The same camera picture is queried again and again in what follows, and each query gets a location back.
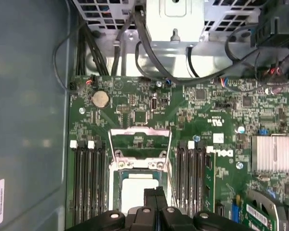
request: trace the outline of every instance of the black cable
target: black cable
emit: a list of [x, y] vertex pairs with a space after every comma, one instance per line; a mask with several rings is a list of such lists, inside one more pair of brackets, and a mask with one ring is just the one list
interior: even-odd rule
[[132, 21], [133, 21], [133, 14], [130, 14], [128, 20], [126, 20], [125, 24], [123, 25], [123, 27], [120, 29], [120, 31], [117, 34], [116, 41], [119, 44], [116, 44], [116, 46], [115, 46], [114, 62], [113, 62], [112, 67], [111, 67], [111, 76], [117, 75], [118, 64], [119, 64], [120, 53], [121, 53], [121, 48], [120, 48], [121, 38], [122, 38], [124, 32], [130, 27]]
[[250, 52], [249, 54], [245, 55], [241, 60], [239, 60], [238, 62], [232, 64], [229, 67], [226, 67], [223, 70], [220, 70], [216, 73], [213, 73], [211, 75], [205, 76], [205, 77], [200, 77], [197, 79], [189, 79], [189, 80], [178, 80], [177, 78], [173, 77], [165, 68], [164, 66], [160, 63], [160, 61], [157, 59], [157, 57], [155, 56], [151, 46], [150, 46], [150, 41], [147, 37], [146, 31], [145, 31], [145, 26], [142, 22], [142, 16], [140, 12], [135, 12], [135, 24], [137, 27], [137, 31], [140, 37], [140, 41], [144, 47], [145, 52], [148, 54], [149, 59], [151, 60], [151, 62], [153, 63], [153, 65], [158, 69], [158, 71], [165, 76], [165, 78], [170, 79], [172, 82], [178, 84], [178, 85], [196, 85], [199, 83], [203, 83], [206, 82], [208, 80], [211, 80], [215, 77], [218, 76], [222, 76], [224, 75], [227, 71], [233, 69], [234, 67], [242, 64], [244, 61], [246, 61], [247, 58], [249, 58], [250, 56], [252, 56], [253, 54], [255, 54], [258, 49], [253, 50], [252, 52]]
[[226, 55], [227, 57], [233, 62], [233, 63], [236, 63], [236, 62], [239, 62], [240, 59], [237, 58], [231, 51], [230, 51], [230, 48], [229, 48], [229, 41], [231, 39], [232, 36], [234, 36], [235, 34], [237, 34], [238, 32], [241, 32], [243, 30], [253, 30], [256, 28], [257, 25], [246, 25], [246, 26], [241, 26], [239, 27], [238, 29], [234, 30], [230, 36], [227, 38], [226, 42], [225, 42], [225, 52], [226, 52]]
[[139, 58], [139, 46], [140, 46], [141, 42], [139, 41], [137, 44], [136, 44], [136, 47], [135, 47], [135, 64], [136, 64], [136, 67], [138, 69], [138, 71], [146, 78], [148, 79], [151, 79], [151, 80], [154, 80], [154, 81], [161, 81], [162, 78], [158, 78], [158, 77], [153, 77], [153, 76], [150, 76], [149, 74], [147, 74], [146, 72], [144, 72], [144, 70], [140, 67], [139, 63], [138, 63], [138, 58]]
[[193, 64], [192, 64], [192, 50], [193, 50], [193, 47], [188, 47], [187, 48], [187, 64], [188, 64], [189, 69], [193, 73], [194, 77], [195, 78], [199, 78], [199, 75], [195, 71], [195, 69], [193, 67]]
[[57, 68], [57, 62], [56, 62], [57, 52], [58, 52], [59, 48], [61, 47], [61, 45], [62, 45], [63, 43], [65, 43], [72, 35], [76, 34], [77, 31], [78, 31], [80, 28], [82, 28], [85, 24], [86, 24], [85, 21], [82, 22], [75, 30], [71, 31], [61, 42], [59, 42], [59, 44], [58, 44], [58, 45], [54, 48], [54, 50], [53, 50], [53, 70], [54, 70], [54, 75], [55, 75], [55, 77], [56, 77], [56, 80], [58, 81], [58, 83], [59, 83], [60, 86], [62, 87], [62, 89], [63, 89], [65, 92], [69, 93], [69, 94], [78, 94], [79, 92], [82, 91], [82, 89], [83, 89], [86, 85], [82, 86], [82, 87], [79, 88], [78, 90], [71, 90], [71, 89], [67, 88], [67, 87], [63, 84], [63, 82], [62, 82], [62, 80], [61, 80], [61, 78], [60, 78], [60, 76], [59, 76], [58, 68]]
[[105, 63], [105, 60], [103, 58], [103, 55], [101, 53], [101, 50], [97, 46], [95, 39], [92, 35], [92, 32], [88, 25], [84, 27], [84, 33], [85, 33], [85, 38], [87, 40], [88, 46], [90, 48], [93, 61], [96, 64], [96, 68], [98, 70], [98, 73], [102, 76], [109, 76], [109, 72]]

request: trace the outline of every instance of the capacitor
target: capacitor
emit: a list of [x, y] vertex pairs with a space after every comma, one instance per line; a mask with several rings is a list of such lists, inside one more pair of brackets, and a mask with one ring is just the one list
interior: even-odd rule
[[245, 127], [243, 126], [239, 126], [236, 130], [235, 130], [236, 133], [239, 133], [239, 134], [244, 134], [245, 133]]
[[200, 141], [200, 136], [193, 136], [193, 140], [195, 141], [195, 142], [199, 142]]

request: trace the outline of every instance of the white slot latch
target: white slot latch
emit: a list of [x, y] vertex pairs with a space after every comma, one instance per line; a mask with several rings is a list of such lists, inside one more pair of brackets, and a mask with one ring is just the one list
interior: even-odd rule
[[188, 149], [195, 149], [195, 141], [188, 141], [187, 142]]
[[69, 147], [70, 148], [77, 148], [78, 147], [77, 141], [76, 140], [71, 140], [70, 143], [69, 143]]
[[88, 141], [88, 149], [94, 149], [94, 148], [95, 148], [94, 141]]

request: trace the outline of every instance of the ram slot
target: ram slot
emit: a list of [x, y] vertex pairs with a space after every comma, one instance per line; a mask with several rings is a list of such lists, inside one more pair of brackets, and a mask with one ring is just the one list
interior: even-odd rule
[[181, 162], [182, 162], [182, 155], [183, 155], [182, 150], [181, 150], [180, 146], [178, 145], [178, 147], [177, 147], [177, 169], [176, 169], [176, 190], [175, 190], [178, 207], [181, 207], [180, 202], [181, 202], [181, 171], [182, 171]]
[[203, 209], [204, 205], [204, 176], [205, 176], [205, 149], [202, 147], [201, 144], [197, 143], [195, 145], [195, 156], [196, 156], [196, 181], [197, 181], [197, 186], [196, 190], [196, 212], [199, 212]]
[[194, 162], [194, 152], [193, 150], [188, 150], [188, 163], [189, 163], [189, 206], [187, 214], [192, 217], [194, 215], [194, 196], [193, 191], [196, 189], [194, 185], [194, 177], [195, 177], [195, 162]]
[[73, 187], [73, 226], [77, 225], [76, 220], [78, 220], [78, 198], [79, 198], [79, 188], [78, 188], [78, 175], [79, 175], [79, 155], [80, 150], [74, 150], [74, 187]]
[[105, 208], [105, 146], [104, 143], [102, 143], [101, 148], [99, 148], [99, 155], [100, 155], [100, 162], [99, 162], [99, 168], [100, 168], [100, 194], [99, 194], [99, 214], [103, 213]]
[[84, 157], [85, 157], [85, 149], [81, 149], [79, 155], [79, 210], [78, 210], [78, 224], [83, 222], [83, 192], [84, 192]]
[[188, 213], [189, 211], [189, 200], [190, 200], [190, 188], [189, 188], [189, 174], [190, 174], [190, 166], [189, 166], [189, 151], [187, 147], [184, 148], [185, 158], [184, 158], [184, 209]]
[[83, 190], [82, 190], [82, 222], [88, 219], [88, 171], [89, 171], [89, 150], [83, 153]]
[[90, 219], [92, 217], [92, 178], [93, 178], [93, 172], [92, 172], [92, 150], [88, 150], [88, 184], [87, 184], [87, 219]]
[[90, 184], [90, 209], [91, 209], [91, 216], [93, 218], [96, 216], [95, 213], [95, 197], [96, 197], [96, 176], [95, 176], [95, 163], [96, 163], [96, 154], [95, 150], [90, 150], [91, 154], [91, 184]]
[[185, 168], [186, 165], [186, 142], [185, 141], [180, 141], [179, 143], [179, 149], [180, 149], [180, 155], [181, 155], [181, 162], [180, 162], [180, 187], [181, 187], [181, 194], [180, 194], [180, 206], [183, 207], [186, 210], [185, 207], [185, 177], [186, 177], [186, 171], [187, 169]]
[[91, 184], [91, 217], [97, 216], [97, 205], [96, 201], [98, 199], [97, 187], [98, 187], [98, 166], [97, 166], [98, 156], [96, 149], [92, 151], [91, 166], [92, 166], [92, 184]]

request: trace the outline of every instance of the green circuit board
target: green circuit board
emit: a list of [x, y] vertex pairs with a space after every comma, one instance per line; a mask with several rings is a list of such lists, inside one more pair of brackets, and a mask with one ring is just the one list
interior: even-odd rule
[[[71, 84], [76, 87], [87, 80], [90, 77], [76, 76]], [[233, 80], [228, 85], [249, 90], [257, 83]], [[246, 188], [271, 193], [289, 206], [289, 173], [270, 174], [269, 180], [251, 173], [252, 136], [260, 130], [289, 136], [289, 88], [279, 94], [265, 89], [235, 93], [211, 83], [195, 87], [166, 83], [157, 86], [139, 77], [95, 77], [79, 95], [71, 96], [69, 106], [69, 140], [82, 141], [82, 145], [95, 141], [100, 149], [89, 154], [83, 149], [69, 149], [67, 228], [108, 210], [111, 145], [125, 157], [154, 158], [167, 151], [169, 137], [118, 135], [111, 137], [110, 143], [111, 129], [146, 127], [171, 131], [169, 160], [175, 195], [170, 195], [168, 172], [157, 172], [156, 178], [172, 205], [183, 207], [190, 215], [197, 211], [194, 199], [198, 196], [190, 189], [201, 194], [202, 209], [215, 212], [217, 205], [222, 205], [223, 215], [229, 219], [233, 201]], [[202, 157], [189, 151], [191, 142], [205, 146], [204, 153], [199, 151]], [[113, 209], [121, 206], [121, 175], [124, 173], [117, 171], [113, 179]], [[195, 182], [198, 177], [202, 183]]]

